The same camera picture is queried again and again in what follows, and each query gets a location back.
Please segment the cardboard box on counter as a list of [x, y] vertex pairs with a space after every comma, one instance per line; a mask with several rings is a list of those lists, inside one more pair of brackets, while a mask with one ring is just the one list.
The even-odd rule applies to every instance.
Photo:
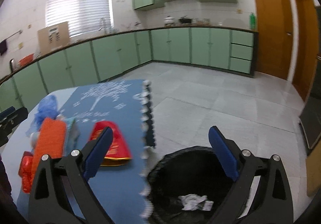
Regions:
[[46, 55], [70, 43], [69, 24], [62, 22], [38, 31], [38, 43], [41, 55]]

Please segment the sink faucet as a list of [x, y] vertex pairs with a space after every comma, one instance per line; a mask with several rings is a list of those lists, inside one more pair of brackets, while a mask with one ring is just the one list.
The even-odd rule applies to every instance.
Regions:
[[104, 35], [107, 34], [107, 23], [106, 23], [105, 18], [101, 18], [101, 19], [100, 19], [99, 31], [103, 31], [103, 34], [104, 34]]

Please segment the red plastic bag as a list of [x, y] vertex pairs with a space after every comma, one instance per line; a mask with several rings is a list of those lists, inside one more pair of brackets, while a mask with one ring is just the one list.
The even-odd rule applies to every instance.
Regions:
[[33, 164], [33, 154], [31, 152], [24, 151], [21, 162], [20, 162], [20, 167], [18, 170], [18, 175], [22, 179], [22, 190], [26, 194], [29, 194], [31, 191], [32, 164]]

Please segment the dark towel on rail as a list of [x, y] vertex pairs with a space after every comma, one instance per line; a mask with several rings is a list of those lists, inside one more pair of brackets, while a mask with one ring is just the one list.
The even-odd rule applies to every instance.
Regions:
[[3, 40], [0, 42], [0, 55], [4, 55], [8, 50], [8, 46], [7, 46], [7, 40]]

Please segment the black trash bin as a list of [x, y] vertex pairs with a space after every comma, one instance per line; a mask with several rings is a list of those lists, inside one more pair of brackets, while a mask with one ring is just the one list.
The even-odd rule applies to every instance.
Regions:
[[[194, 146], [167, 154], [148, 174], [154, 223], [210, 223], [233, 185], [213, 149]], [[185, 211], [179, 196], [196, 194], [213, 201], [211, 211]]]

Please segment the wooden door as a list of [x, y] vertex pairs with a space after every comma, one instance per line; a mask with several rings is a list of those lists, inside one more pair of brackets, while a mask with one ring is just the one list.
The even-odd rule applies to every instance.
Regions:
[[298, 54], [292, 85], [305, 101], [314, 78], [319, 51], [319, 24], [313, 0], [296, 0], [298, 14]]
[[256, 70], [286, 80], [292, 47], [293, 17], [290, 0], [255, 0], [258, 30]]

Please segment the red basin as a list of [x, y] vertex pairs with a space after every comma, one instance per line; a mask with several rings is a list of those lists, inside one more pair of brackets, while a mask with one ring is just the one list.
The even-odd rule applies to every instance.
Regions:
[[33, 61], [33, 59], [34, 59], [34, 54], [29, 54], [19, 60], [19, 66], [24, 67], [25, 65], [31, 63]]

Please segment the light blue milk carton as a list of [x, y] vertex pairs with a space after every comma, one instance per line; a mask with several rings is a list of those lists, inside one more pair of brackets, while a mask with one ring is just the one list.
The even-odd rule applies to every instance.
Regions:
[[80, 136], [80, 131], [77, 126], [77, 120], [75, 118], [66, 118], [63, 120], [66, 124], [66, 135], [63, 145], [63, 156], [69, 154], [75, 149], [77, 139]]

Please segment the white pot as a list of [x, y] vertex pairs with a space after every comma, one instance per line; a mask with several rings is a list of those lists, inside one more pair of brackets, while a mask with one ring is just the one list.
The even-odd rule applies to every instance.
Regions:
[[164, 25], [165, 26], [172, 26], [175, 24], [175, 19], [172, 16], [167, 16], [166, 18], [164, 18]]

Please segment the green bottle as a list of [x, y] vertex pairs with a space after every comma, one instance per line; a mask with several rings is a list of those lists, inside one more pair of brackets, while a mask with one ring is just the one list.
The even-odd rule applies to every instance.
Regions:
[[254, 13], [250, 13], [249, 15], [249, 25], [250, 30], [256, 31], [256, 15]]

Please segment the wall towel rail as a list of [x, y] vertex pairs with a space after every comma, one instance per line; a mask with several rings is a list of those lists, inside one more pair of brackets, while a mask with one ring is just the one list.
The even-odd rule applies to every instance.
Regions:
[[13, 33], [12, 35], [10, 35], [10, 36], [6, 37], [6, 39], [5, 39], [5, 40], [8, 40], [8, 39], [10, 39], [10, 38], [14, 37], [14, 36], [15, 36], [15, 35], [17, 35], [17, 34], [22, 34], [22, 33], [23, 33], [23, 30], [22, 30], [22, 29], [20, 29], [19, 31], [17, 31], [17, 32]]

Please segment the window blind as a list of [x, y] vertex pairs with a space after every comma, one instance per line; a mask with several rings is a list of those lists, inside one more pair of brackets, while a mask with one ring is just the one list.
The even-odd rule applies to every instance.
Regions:
[[112, 0], [46, 0], [46, 26], [68, 22], [71, 37], [98, 31], [101, 18], [114, 27]]

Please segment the green lower kitchen cabinets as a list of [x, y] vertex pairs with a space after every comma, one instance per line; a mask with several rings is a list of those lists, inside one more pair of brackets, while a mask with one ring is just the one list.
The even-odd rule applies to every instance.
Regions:
[[1, 80], [1, 110], [32, 110], [60, 89], [105, 82], [151, 62], [191, 65], [253, 77], [258, 33], [240, 28], [179, 26], [87, 39], [57, 49]]

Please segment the red foil snack bag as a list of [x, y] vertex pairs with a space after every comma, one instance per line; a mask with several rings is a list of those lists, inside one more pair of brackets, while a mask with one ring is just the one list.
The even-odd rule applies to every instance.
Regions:
[[112, 121], [97, 122], [93, 127], [89, 141], [97, 139], [106, 127], [112, 129], [113, 141], [103, 159], [103, 162], [101, 163], [101, 166], [111, 167], [127, 164], [130, 160], [132, 160], [132, 154], [124, 136], [120, 131], [120, 128], [116, 123]]

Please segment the blue coffee tree tablecloth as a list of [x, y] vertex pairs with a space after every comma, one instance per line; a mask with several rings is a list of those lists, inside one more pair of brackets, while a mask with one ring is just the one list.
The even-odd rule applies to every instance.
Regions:
[[17, 208], [28, 223], [147, 223], [148, 82], [78, 87], [41, 100], [18, 161]]

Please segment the blue plastic bag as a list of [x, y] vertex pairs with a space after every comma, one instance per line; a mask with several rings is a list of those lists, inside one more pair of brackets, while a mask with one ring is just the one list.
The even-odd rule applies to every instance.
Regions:
[[34, 119], [26, 132], [27, 137], [32, 133], [39, 132], [40, 127], [46, 118], [55, 119], [58, 116], [58, 103], [55, 95], [48, 95], [44, 97], [38, 104], [37, 112]]

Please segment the electric kettle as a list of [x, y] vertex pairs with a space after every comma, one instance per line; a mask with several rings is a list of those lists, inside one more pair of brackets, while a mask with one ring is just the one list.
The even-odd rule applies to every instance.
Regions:
[[9, 61], [9, 67], [10, 67], [11, 73], [13, 73], [16, 70], [16, 64], [15, 64], [15, 60], [14, 59], [11, 59]]

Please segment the crumpled white paper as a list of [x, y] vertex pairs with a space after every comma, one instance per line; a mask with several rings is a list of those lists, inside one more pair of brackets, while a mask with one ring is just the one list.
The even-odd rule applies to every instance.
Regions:
[[196, 194], [189, 194], [185, 196], [179, 196], [179, 199], [182, 203], [183, 209], [185, 211], [211, 211], [214, 204], [213, 201], [207, 199], [207, 196], [199, 196]]

